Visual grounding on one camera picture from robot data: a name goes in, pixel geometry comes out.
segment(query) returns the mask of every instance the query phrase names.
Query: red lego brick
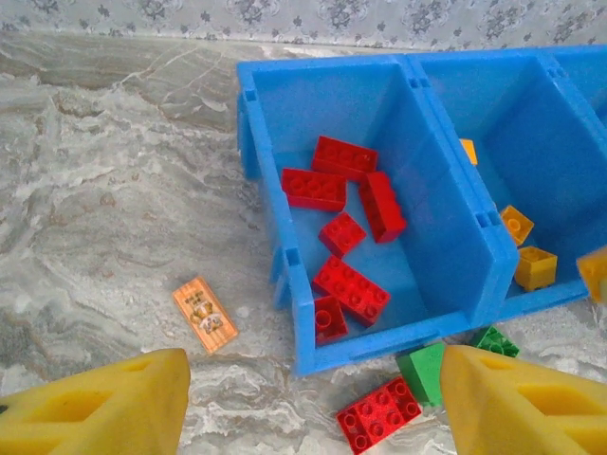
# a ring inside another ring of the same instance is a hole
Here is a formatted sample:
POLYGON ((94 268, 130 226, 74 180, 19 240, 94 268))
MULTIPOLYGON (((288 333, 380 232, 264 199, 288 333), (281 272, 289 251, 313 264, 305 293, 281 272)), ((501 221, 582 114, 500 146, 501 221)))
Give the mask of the red lego brick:
POLYGON ((421 414, 402 377, 372 391, 338 412, 337 419, 352 451, 358 455, 421 414))
POLYGON ((320 136, 312 157, 312 170, 320 173, 338 173, 348 180, 359 182, 377 166, 377 152, 327 136, 320 136))
POLYGON ((376 243, 392 242, 407 227, 407 221, 400 214, 400 206, 396 202, 388 175, 364 175, 359 185, 359 195, 376 243))
POLYGON ((312 280, 312 288, 334 296, 344 311, 365 327, 376 323, 390 300, 390 294, 333 255, 312 280))
POLYGON ((341 211, 345 207, 346 183, 342 175, 283 169, 283 191, 293 207, 341 211))
POLYGON ((341 259, 366 236, 364 229, 343 211, 321 229, 319 239, 329 251, 341 259))
POLYGON ((317 346, 348 334, 340 303, 333 296, 314 300, 314 322, 317 346))

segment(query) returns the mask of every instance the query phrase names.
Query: yellow duplo block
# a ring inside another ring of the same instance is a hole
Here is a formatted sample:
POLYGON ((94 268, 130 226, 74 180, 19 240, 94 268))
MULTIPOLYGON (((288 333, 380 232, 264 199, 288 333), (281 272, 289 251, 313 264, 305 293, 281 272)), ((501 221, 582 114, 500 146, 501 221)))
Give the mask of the yellow duplo block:
POLYGON ((607 246, 579 258, 578 269, 590 297, 607 303, 607 246))
POLYGON ((503 209, 500 215, 516 246, 521 246, 535 226, 534 223, 512 206, 503 209))
POLYGON ((458 455, 606 453, 606 384, 452 345, 440 381, 458 455))
POLYGON ((470 163, 476 166, 478 164, 478 159, 476 158, 476 149, 474 148, 474 142, 472 142, 471 139, 459 139, 459 141, 462 143, 462 147, 464 147, 464 150, 466 151, 466 155, 468 155, 470 163))
POLYGON ((165 349, 0 397, 0 455, 175 455, 189 387, 165 349))
POLYGON ((530 292, 553 284, 557 279, 557 256, 534 246, 519 249, 521 258, 514 281, 530 292))

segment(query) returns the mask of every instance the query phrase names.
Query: red duplo block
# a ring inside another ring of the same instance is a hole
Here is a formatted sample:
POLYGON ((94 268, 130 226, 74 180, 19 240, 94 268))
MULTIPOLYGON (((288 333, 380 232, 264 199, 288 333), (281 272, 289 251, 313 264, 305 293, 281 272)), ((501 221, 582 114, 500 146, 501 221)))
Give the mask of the red duplo block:
POLYGON ((377 166, 377 152, 342 142, 327 136, 320 136, 312 157, 312 170, 320 173, 338 173, 348 180, 359 182, 366 173, 372 173, 377 166))
POLYGON ((341 430, 358 455, 421 414, 402 377, 393 379, 338 412, 341 430))
POLYGON ((314 323, 317 346, 348 334, 340 303, 333 296, 314 300, 314 323))
POLYGON ((283 191, 293 207, 341 211, 345 207, 346 183, 342 175, 283 169, 283 191))
POLYGON ((333 255, 312 280, 312 288, 334 296, 365 327, 376 323, 390 299, 390 294, 333 255))
POLYGON ((343 211, 321 229, 319 239, 329 251, 342 258, 366 236, 364 229, 343 211))
POLYGON ((359 185, 359 196, 376 243, 392 242, 407 227, 385 173, 364 175, 359 185))

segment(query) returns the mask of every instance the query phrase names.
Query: gray marble surface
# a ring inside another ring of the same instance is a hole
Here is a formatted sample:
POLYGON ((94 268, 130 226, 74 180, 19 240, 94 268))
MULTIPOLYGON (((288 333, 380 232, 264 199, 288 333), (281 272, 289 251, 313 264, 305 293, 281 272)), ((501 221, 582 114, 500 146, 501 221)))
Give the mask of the gray marble surface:
MULTIPOLYGON (((182 347, 180 454, 349 453, 334 414, 395 361, 290 374, 292 324, 271 308, 263 215, 234 134, 237 61, 347 53, 0 33, 0 394, 182 347), (171 298, 197 274, 241 330, 213 356, 171 298)), ((521 358, 607 380, 604 308, 501 328, 521 358)), ((370 453, 455 453, 444 411, 370 453)))

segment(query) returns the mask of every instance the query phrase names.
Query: wall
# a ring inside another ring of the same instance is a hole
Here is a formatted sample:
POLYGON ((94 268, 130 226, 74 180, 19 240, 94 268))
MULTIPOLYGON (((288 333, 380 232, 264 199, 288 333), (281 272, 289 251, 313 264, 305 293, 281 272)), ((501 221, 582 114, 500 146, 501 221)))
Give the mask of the wall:
POLYGON ((3 30, 453 49, 607 42, 607 0, 0 0, 3 30))

